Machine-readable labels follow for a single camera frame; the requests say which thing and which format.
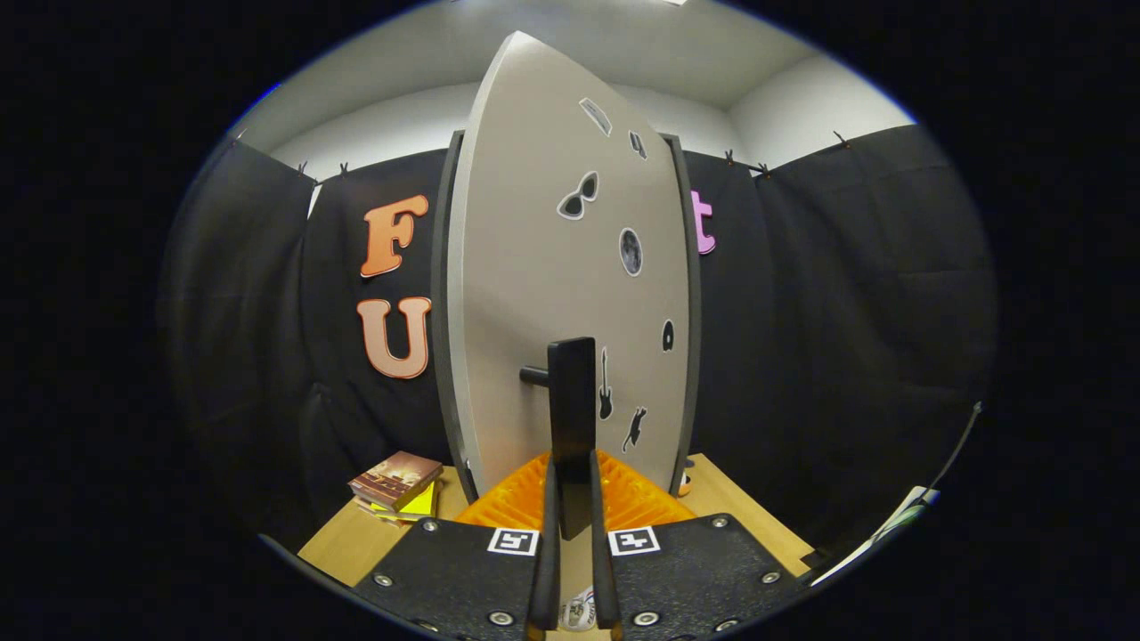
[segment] yellow book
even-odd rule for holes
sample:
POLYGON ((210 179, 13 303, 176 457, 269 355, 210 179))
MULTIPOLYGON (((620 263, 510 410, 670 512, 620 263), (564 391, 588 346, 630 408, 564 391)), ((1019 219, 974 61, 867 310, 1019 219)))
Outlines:
POLYGON ((372 516, 381 519, 400 519, 407 521, 416 521, 424 517, 434 517, 435 508, 439 504, 439 481, 433 481, 427 486, 418 496, 412 500, 410 503, 404 506, 404 510, 399 512, 393 512, 388 508, 378 504, 365 501, 359 496, 355 496, 352 501, 363 510, 368 511, 372 516))

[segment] sunglasses sticker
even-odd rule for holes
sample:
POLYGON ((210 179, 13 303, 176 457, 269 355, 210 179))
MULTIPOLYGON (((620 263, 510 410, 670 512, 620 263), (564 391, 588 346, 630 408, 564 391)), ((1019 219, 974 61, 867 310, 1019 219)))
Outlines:
POLYGON ((636 131, 629 132, 629 146, 634 148, 634 153, 645 160, 649 155, 645 153, 645 146, 641 144, 641 135, 636 131))
POLYGON ((559 216, 567 220, 580 220, 586 212, 586 203, 597 198, 597 172, 588 171, 578 182, 578 188, 567 194, 559 203, 559 216))
POLYGON ((591 100, 589 98, 583 98, 578 102, 578 104, 586 111, 586 115, 594 120, 594 123, 602 130, 602 133, 605 133, 605 137, 609 138, 613 125, 610 124, 610 119, 605 116, 605 112, 602 111, 602 107, 594 104, 594 100, 591 100))

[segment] orange letter f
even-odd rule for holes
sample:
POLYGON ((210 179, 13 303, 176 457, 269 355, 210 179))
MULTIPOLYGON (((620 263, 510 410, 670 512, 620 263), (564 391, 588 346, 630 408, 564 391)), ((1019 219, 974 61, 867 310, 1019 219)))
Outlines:
POLYGON ((360 275, 365 278, 385 274, 400 266, 402 259, 396 254, 393 242, 401 248, 412 243, 412 218, 404 216, 400 221, 396 217, 401 213, 423 216, 427 213, 427 198, 412 196, 400 202, 376 208, 364 216, 368 221, 368 257, 360 266, 360 275))

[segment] round sticker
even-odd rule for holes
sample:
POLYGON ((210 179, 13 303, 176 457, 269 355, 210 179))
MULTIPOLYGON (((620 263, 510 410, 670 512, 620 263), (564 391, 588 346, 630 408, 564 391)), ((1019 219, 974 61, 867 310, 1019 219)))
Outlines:
POLYGON ((622 229, 618 249, 621 255, 621 266, 626 268, 626 274, 630 276, 641 274, 644 255, 642 254, 641 241, 637 240, 637 233, 628 227, 622 229))

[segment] wooden table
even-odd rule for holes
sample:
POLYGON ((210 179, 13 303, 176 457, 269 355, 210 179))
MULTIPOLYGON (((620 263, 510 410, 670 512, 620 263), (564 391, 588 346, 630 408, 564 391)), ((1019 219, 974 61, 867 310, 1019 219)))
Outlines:
MULTIPOLYGON (((752 501, 703 454, 694 454, 690 459, 693 461, 693 466, 687 470, 693 480, 692 492, 681 498, 686 508, 698 517, 717 512, 731 513, 792 576, 800 576, 808 570, 800 559, 813 551, 811 545, 752 501)), ((463 488, 459 487, 459 477, 455 468, 445 466, 439 480, 441 487, 437 516, 440 519, 454 519, 467 506, 463 488)), ((350 501, 309 539, 301 549, 300 557, 341 583, 352 586, 384 558, 406 532, 407 528, 380 522, 350 501)), ((591 532, 587 528, 573 539, 562 542, 560 601, 563 603, 594 582, 589 539, 591 532)), ((546 633, 549 641, 602 641, 609 636, 608 630, 596 627, 586 632, 556 630, 546 633)))

